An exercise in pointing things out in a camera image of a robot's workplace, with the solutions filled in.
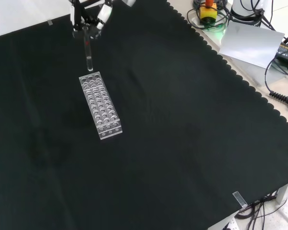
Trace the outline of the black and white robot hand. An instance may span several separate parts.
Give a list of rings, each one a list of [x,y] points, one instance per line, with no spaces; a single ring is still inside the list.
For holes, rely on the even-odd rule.
[[[72,35],[74,38],[83,36],[85,29],[87,29],[88,38],[97,39],[101,35],[101,31],[112,13],[113,1],[105,0],[101,5],[97,16],[89,15],[85,8],[97,2],[98,0],[85,0],[84,2],[70,0],[70,19],[73,27]]]

